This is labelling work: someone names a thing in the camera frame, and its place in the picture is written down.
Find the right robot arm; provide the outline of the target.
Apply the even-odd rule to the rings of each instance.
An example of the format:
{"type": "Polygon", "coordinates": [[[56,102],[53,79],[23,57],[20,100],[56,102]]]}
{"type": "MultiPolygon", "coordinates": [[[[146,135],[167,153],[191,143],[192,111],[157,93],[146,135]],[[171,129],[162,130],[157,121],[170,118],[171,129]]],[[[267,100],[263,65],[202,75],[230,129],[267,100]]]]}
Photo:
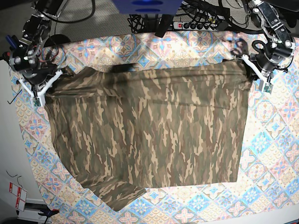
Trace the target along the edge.
{"type": "Polygon", "coordinates": [[[7,36],[10,52],[4,53],[13,71],[19,72],[31,87],[28,92],[36,97],[38,92],[54,77],[57,66],[58,44],[50,36],[52,22],[57,20],[67,6],[67,0],[35,0],[35,12],[22,30],[22,37],[7,36]]]}

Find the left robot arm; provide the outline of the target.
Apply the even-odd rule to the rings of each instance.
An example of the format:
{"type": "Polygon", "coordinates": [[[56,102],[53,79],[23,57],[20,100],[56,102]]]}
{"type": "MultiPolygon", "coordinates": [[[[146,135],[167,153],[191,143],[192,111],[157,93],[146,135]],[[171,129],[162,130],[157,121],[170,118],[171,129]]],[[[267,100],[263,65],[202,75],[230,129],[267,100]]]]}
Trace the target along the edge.
{"type": "Polygon", "coordinates": [[[258,40],[252,42],[258,54],[251,56],[250,61],[264,77],[269,77],[275,69],[281,69],[278,64],[294,56],[295,40],[273,6],[261,0],[250,0],[248,6],[254,25],[262,29],[267,39],[266,43],[258,40]]]}

